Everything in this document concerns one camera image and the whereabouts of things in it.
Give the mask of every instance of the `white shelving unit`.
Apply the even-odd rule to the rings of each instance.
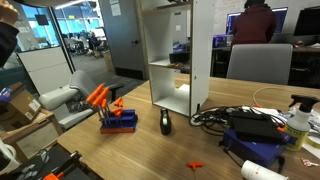
[[[152,102],[191,116],[209,95],[209,76],[215,0],[189,0],[170,4],[167,0],[139,0],[143,41],[148,59]],[[191,10],[190,78],[181,88],[174,84],[176,69],[169,68],[173,52],[172,17]]]

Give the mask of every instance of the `ceiling light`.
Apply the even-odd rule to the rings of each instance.
[[[78,4],[78,3],[82,3],[84,1],[87,1],[87,0],[76,0],[76,1],[70,1],[68,3],[65,3],[65,4],[61,4],[59,6],[56,6],[55,9],[62,9],[62,8],[65,8],[65,7],[69,7],[69,6],[72,6],[74,4]]]

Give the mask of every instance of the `gray chair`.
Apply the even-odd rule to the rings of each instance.
[[[84,99],[86,99],[97,86],[86,72],[77,70],[72,74],[68,85],[42,94],[39,97],[39,101],[45,109],[55,114],[63,129],[69,129],[94,112],[97,112],[97,108],[88,109],[84,102]],[[124,84],[122,83],[108,86],[112,92],[112,101],[116,99],[116,91],[123,86]],[[77,97],[78,93],[82,95],[82,98]],[[66,103],[70,101],[73,101],[72,108],[74,109],[72,111],[70,111],[72,108],[66,105]]]
[[[291,44],[234,45],[227,78],[287,85],[291,56]]]

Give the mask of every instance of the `yellow object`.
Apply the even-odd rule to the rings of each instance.
[[[286,148],[291,151],[299,151],[308,135],[308,131],[296,130],[287,124],[284,128],[284,132],[291,136]]]

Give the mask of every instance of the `computer monitor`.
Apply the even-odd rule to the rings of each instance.
[[[103,27],[98,27],[96,29],[92,30],[96,37],[106,37],[106,34],[104,33],[104,28]]]
[[[276,29],[275,33],[281,33],[283,24],[287,15],[288,8],[274,8],[271,9],[275,14],[276,14]],[[234,23],[236,18],[240,15],[241,13],[230,13],[227,15],[227,26],[226,26],[226,34],[232,34],[232,30],[234,27]]]
[[[294,36],[320,35],[320,8],[300,11]]]

